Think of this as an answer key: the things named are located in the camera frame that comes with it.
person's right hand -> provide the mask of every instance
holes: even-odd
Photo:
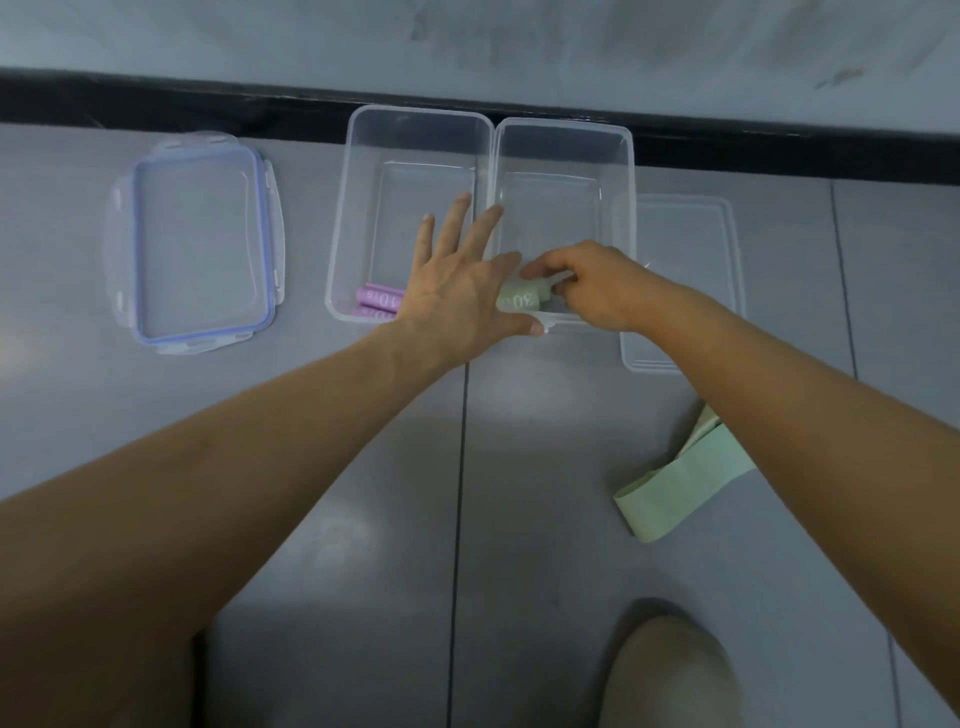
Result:
[[[553,290],[566,305],[592,326],[608,331],[637,331],[656,301],[657,290],[670,285],[618,251],[595,240],[544,253],[520,271],[523,279],[548,278],[573,271],[573,278]]]

gray floor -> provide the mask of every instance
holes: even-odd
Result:
[[[960,427],[960,188],[835,183],[859,377]],[[960,726],[897,648],[903,726]]]
[[[342,148],[253,141],[287,226],[276,321],[196,357],[135,344],[109,312],[100,227],[109,185],[155,141],[0,127],[0,496],[362,332],[322,301]],[[828,181],[636,179],[730,201],[752,321],[849,373],[855,354],[865,380],[960,422],[960,190],[838,182],[838,248]],[[628,373],[601,332],[504,343],[470,365],[466,392],[452,373],[213,625],[211,722],[439,727],[452,694],[458,727],[590,725],[618,642],[660,598],[730,651],[750,726],[954,725],[901,654],[891,669],[886,633],[757,473],[662,541],[630,538],[610,491],[663,462],[697,407],[681,377]]]

mint green cloth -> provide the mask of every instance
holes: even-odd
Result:
[[[649,544],[755,467],[727,426],[705,407],[674,461],[631,483],[613,500],[634,535]]]

finger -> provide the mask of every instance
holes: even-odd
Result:
[[[553,286],[553,292],[556,295],[562,296],[564,299],[566,299],[570,295],[570,289],[573,287],[574,283],[576,282],[577,282],[576,280],[571,280],[571,279],[561,280],[559,283],[556,283]]]
[[[500,222],[501,217],[503,217],[503,205],[494,205],[476,219],[467,231],[467,236],[464,237],[464,244],[460,246],[464,257],[468,260],[483,259],[483,252],[487,250],[490,234]]]
[[[576,271],[578,259],[576,245],[547,251],[536,260],[532,260],[520,269],[520,277],[525,280],[545,279],[561,271]]]
[[[491,258],[490,265],[493,270],[493,276],[496,278],[498,284],[502,284],[504,280],[514,271],[516,266],[520,264],[520,261],[523,259],[523,255],[517,251],[512,251],[510,253],[502,253],[496,257]]]
[[[501,313],[497,316],[497,330],[501,338],[508,336],[543,336],[543,324],[526,313]]]
[[[467,216],[469,208],[469,192],[464,192],[453,201],[450,211],[446,214],[444,225],[440,228],[440,234],[437,235],[437,250],[434,251],[433,255],[446,257],[457,252],[457,246],[460,244],[460,232],[464,228],[464,218]]]
[[[423,215],[423,219],[420,220],[417,240],[414,242],[414,265],[410,271],[411,276],[426,265],[426,262],[430,259],[433,251],[433,222],[434,217],[429,212]]]

